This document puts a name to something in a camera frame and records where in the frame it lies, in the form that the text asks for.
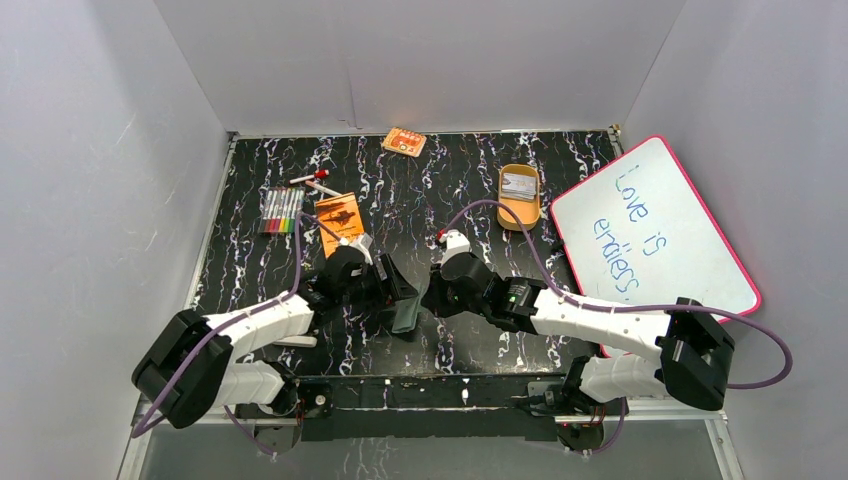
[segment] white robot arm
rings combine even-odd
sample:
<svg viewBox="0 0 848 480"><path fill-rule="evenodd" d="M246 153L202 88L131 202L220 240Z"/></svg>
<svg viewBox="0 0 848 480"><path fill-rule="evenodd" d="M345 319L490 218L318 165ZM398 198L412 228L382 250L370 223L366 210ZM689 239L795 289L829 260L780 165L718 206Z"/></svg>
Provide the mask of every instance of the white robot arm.
<svg viewBox="0 0 848 480"><path fill-rule="evenodd" d="M722 407L733 340L711 316L583 309L584 301L624 305L566 294L576 300L572 305L539 280L502 279L470 253L462 234L451 231L442 240L447 249L442 261L431 267L430 285L421 300L435 315L471 312L506 331L565 335L632 353L575 361L557 392L558 402L566 408L585 411L620 397L659 395L704 410ZM209 316L193 310L177 313L138 364L132 380L148 398L156 398L201 338L244 315L247 318L203 346L159 410L176 428L223 405L255 403L289 411L298 397L292 385L295 379L285 367L237 361L272 343L314 346L316 340L306 333L321 313L342 299L382 309L417 296L388 255L373 262L367 239L358 239L340 246L324 269L311 281L301 282L296 295L285 302L272 299Z"/></svg>
<svg viewBox="0 0 848 480"><path fill-rule="evenodd" d="M190 351L217 327L232 324L202 346L199 355L178 376L160 405L162 415L176 428L196 422L210 408L255 403L288 411L297 401L286 388L294 378L285 367L263 361L237 363L270 344L314 347L308 335L325 311L343 301L374 310L394 308L418 296L387 254L372 260L370 237L346 241L327 258L324 268L300 282L295 295L284 296L228 313L202 316L194 310L177 313L139 362L133 384L148 398L157 398Z"/></svg>
<svg viewBox="0 0 848 480"><path fill-rule="evenodd" d="M433 265L422 306L435 315L481 315L506 331L565 335L631 352L575 362L563 395L574 389L597 404L621 397L670 395L703 410L724 403L734 342L712 316L693 313L619 313L624 304L565 293L565 301L539 280L502 279L474 254L464 235L442 235L442 260ZM582 308L584 303L611 312ZM678 299L678 303L696 304Z"/></svg>

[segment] white wall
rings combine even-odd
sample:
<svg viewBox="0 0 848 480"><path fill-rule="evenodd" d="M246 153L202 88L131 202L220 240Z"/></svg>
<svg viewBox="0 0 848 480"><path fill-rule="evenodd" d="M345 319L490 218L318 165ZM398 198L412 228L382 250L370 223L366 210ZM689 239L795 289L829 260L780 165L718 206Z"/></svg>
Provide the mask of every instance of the white wall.
<svg viewBox="0 0 848 480"><path fill-rule="evenodd" d="M685 0L156 0L242 134L605 128Z"/></svg>
<svg viewBox="0 0 848 480"><path fill-rule="evenodd" d="M114 478L226 134L149 0L4 2L2 477Z"/></svg>
<svg viewBox="0 0 848 480"><path fill-rule="evenodd" d="M848 471L848 3L689 0L624 124L665 135L763 293L756 318L792 347L782 384L726 409L751 479ZM742 329L733 381L774 374Z"/></svg>

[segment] tabletop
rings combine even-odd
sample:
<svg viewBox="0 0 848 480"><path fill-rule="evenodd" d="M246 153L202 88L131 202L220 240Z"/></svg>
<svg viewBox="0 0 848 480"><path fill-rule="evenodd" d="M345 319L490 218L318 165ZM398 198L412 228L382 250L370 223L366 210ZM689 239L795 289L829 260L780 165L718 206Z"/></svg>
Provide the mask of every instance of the tabletop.
<svg viewBox="0 0 848 480"><path fill-rule="evenodd" d="M271 298L294 275L291 235L258 232L268 190L288 179L328 169L322 181L354 192L373 253L390 253L413 285L426 287L430 265L441 258L435 239L464 206L497 198L498 172L511 163L540 175L542 218L531 235L558 284L573 290L550 202L614 158L606 131L428 135L418 158L381 148L382 136L237 139L206 247L194 307L203 314L243 308ZM322 193L307 189L304 211ZM493 207L467 215L458 226L472 251L502 276L541 278L520 232L503 230ZM324 261L320 234L304 225L304 266ZM480 317L434 318L429 312L403 337L367 315L342 308L318 333L315 348L269 346L256 359L282 362L303 376L405 377L565 372L575 357L597 346L568 337L506 333Z"/></svg>

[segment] white stick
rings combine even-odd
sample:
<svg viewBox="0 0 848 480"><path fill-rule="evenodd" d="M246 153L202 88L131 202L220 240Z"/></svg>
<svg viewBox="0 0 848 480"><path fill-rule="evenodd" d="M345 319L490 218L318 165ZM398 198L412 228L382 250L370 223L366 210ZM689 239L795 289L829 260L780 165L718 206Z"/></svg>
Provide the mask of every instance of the white stick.
<svg viewBox="0 0 848 480"><path fill-rule="evenodd" d="M307 180L303 183L305 183L305 184L309 185L310 187L314 188L315 190L318 190L319 192L323 192L323 193L325 193L325 194L327 194L331 197L341 197L342 196L341 193L339 193L335 190L330 190L329 188L327 188L323 185L318 185L315 182L310 182L309 180Z"/></svg>
<svg viewBox="0 0 848 480"><path fill-rule="evenodd" d="M293 180L289 180L289 185L294 185L295 183L300 183L300 182L303 182L303 181L306 181L306 180L312 180L313 178L315 178L315 175L307 175L305 177L297 177Z"/></svg>

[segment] marker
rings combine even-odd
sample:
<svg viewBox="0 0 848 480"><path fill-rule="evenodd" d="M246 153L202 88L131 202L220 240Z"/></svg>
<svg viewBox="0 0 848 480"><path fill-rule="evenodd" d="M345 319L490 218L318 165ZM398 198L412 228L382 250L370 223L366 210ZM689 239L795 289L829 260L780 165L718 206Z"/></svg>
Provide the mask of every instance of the marker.
<svg viewBox="0 0 848 480"><path fill-rule="evenodd" d="M274 189L268 190L268 195L265 196L265 208L262 211L262 223L259 226L259 231L268 231L268 222L271 219L271 205L274 204Z"/></svg>
<svg viewBox="0 0 848 480"><path fill-rule="evenodd" d="M283 208L283 223L280 225L280 233L288 233L289 226L291 226L291 211L294 208L294 189L289 188L286 190L286 204Z"/></svg>
<svg viewBox="0 0 848 480"><path fill-rule="evenodd" d="M297 215L303 211L303 201L306 199L306 190L300 189L297 201ZM297 215L294 216L294 221L297 221Z"/></svg>
<svg viewBox="0 0 848 480"><path fill-rule="evenodd" d="M310 182L309 180L307 180L303 183L305 183L305 184L309 185L310 187L314 188L315 190L318 190L319 192L323 192L323 193L325 193L325 194L327 194L331 197L341 197L342 196L341 193L339 193L335 190L330 190L329 188L327 188L323 185L318 185L315 182Z"/></svg>
<svg viewBox="0 0 848 480"><path fill-rule="evenodd" d="M289 190L283 189L283 198L280 201L280 208L277 211L277 224L274 226L274 233L281 233L286 225L286 202L289 199Z"/></svg>
<svg viewBox="0 0 848 480"><path fill-rule="evenodd" d="M280 210L283 205L284 192L284 188L277 189L277 198L274 199L274 213L272 214L273 220L271 220L271 233L276 233L277 229L280 228Z"/></svg>
<svg viewBox="0 0 848 480"><path fill-rule="evenodd" d="M306 192L302 188L297 189L297 203L295 203L293 222L292 222L292 233L294 233L294 227L297 223L297 216L300 214L301 210L303 210L303 199L306 198Z"/></svg>
<svg viewBox="0 0 848 480"><path fill-rule="evenodd" d="M305 177L298 177L298 178L295 178L294 180L289 180L289 185L294 185L295 183L304 182L306 180L314 180L316 178L324 178L329 174L330 174L329 170L318 170L317 172L315 172L312 175L307 175Z"/></svg>

